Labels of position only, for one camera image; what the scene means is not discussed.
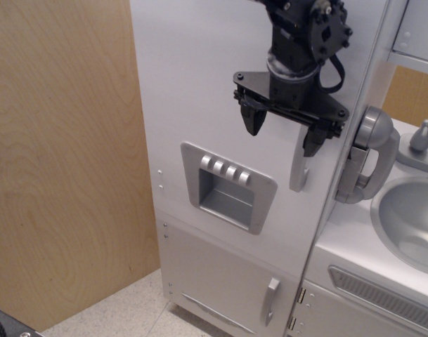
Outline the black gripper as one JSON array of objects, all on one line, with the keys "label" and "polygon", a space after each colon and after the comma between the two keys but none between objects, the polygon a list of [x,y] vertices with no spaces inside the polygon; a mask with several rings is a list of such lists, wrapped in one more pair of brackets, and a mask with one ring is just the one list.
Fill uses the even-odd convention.
[{"label": "black gripper", "polygon": [[247,131],[256,136],[267,112],[308,126],[304,157],[313,157],[327,139],[340,137],[349,111],[332,97],[344,78],[332,87],[321,85],[320,76],[286,81],[267,72],[236,72],[234,98]]}]

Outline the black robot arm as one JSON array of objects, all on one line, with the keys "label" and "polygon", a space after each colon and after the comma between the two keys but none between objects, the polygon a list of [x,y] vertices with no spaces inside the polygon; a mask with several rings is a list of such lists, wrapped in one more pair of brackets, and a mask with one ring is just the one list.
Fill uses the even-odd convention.
[{"label": "black robot arm", "polygon": [[313,157],[327,139],[340,137],[349,111],[332,97],[343,81],[324,86],[320,72],[331,62],[345,70],[337,53],[353,34],[342,1],[263,1],[273,26],[265,72],[236,72],[234,98],[247,131],[255,136],[268,112],[307,126],[302,143]]}]

